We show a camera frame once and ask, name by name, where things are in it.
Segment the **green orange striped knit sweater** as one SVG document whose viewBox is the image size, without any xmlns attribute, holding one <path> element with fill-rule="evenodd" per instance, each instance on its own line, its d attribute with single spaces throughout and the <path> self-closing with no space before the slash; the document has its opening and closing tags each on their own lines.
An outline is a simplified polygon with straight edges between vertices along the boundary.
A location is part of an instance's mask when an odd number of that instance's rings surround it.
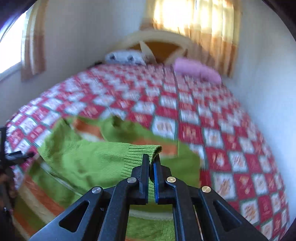
<svg viewBox="0 0 296 241">
<path fill-rule="evenodd" d="M 28 240 L 94 186 L 128 178 L 143 154 L 159 155 L 174 177 L 200 185 L 200 158 L 176 139 L 173 120 L 156 118 L 151 129 L 112 116 L 62 118 L 41 140 L 38 158 L 18 191 L 13 221 Z"/>
</svg>

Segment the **cream wooden headboard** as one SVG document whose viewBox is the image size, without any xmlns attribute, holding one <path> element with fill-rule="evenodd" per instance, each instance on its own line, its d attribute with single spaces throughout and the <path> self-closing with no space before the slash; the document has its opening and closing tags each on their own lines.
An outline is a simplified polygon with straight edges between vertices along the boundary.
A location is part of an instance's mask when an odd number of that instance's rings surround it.
<svg viewBox="0 0 296 241">
<path fill-rule="evenodd" d="M 168 31 L 142 30 L 127 35 L 109 49 L 142 51 L 152 64 L 172 65 L 178 58 L 188 58 L 194 43 L 187 37 Z"/>
</svg>

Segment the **dark furniture beside bed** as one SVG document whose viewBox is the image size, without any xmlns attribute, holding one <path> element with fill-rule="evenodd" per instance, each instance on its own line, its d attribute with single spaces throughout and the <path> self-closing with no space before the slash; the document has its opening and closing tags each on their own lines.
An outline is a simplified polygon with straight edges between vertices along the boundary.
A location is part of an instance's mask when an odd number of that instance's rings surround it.
<svg viewBox="0 0 296 241">
<path fill-rule="evenodd" d="M 19 240 L 13 225 L 12 210 L 15 206 L 16 188 L 12 167 L 20 165 L 34 156 L 34 152 L 21 151 L 7 153 L 7 127 L 1 127 L 1 240 Z"/>
</svg>

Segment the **red patchwork bedspread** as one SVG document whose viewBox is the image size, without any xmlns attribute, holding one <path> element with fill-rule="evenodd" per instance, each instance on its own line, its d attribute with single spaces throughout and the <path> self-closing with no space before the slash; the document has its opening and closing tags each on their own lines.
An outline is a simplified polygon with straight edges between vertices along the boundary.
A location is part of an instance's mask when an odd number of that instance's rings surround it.
<svg viewBox="0 0 296 241">
<path fill-rule="evenodd" d="M 200 185 L 212 187 L 268 240 L 288 230 L 285 186 L 262 133 L 222 84 L 178 75 L 163 65 L 98 65 L 43 92 L 8 123 L 10 151 L 38 153 L 62 118 L 117 116 L 151 129 L 156 118 L 176 124 L 200 158 Z M 36 159 L 14 170 L 20 189 Z"/>
</svg>

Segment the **yellow curtain at left window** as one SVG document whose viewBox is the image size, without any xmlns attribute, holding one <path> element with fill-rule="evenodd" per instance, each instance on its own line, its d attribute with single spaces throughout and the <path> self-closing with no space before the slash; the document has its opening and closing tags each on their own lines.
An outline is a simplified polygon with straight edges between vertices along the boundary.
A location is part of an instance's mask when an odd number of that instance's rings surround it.
<svg viewBox="0 0 296 241">
<path fill-rule="evenodd" d="M 27 81 L 46 70 L 45 16 L 48 1 L 36 1 L 26 12 L 21 46 L 21 80 Z"/>
</svg>

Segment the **pink folded blanket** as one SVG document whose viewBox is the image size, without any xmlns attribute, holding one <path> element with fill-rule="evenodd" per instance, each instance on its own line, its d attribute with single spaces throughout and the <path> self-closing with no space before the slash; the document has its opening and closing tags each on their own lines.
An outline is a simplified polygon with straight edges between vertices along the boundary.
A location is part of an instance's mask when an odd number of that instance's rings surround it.
<svg viewBox="0 0 296 241">
<path fill-rule="evenodd" d="M 201 80 L 212 84 L 222 84 L 222 78 L 216 70 L 197 60 L 177 58 L 173 64 L 173 69 L 177 73 L 199 77 Z"/>
</svg>

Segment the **yellow curtain behind headboard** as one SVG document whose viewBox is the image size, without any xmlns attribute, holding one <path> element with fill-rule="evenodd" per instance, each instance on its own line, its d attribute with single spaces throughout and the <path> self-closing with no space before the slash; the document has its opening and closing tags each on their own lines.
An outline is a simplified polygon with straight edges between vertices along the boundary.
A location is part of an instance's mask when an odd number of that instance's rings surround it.
<svg viewBox="0 0 296 241">
<path fill-rule="evenodd" d="M 169 31 L 194 43 L 188 57 L 232 77 L 238 54 L 241 1 L 146 1 L 140 28 Z"/>
</svg>

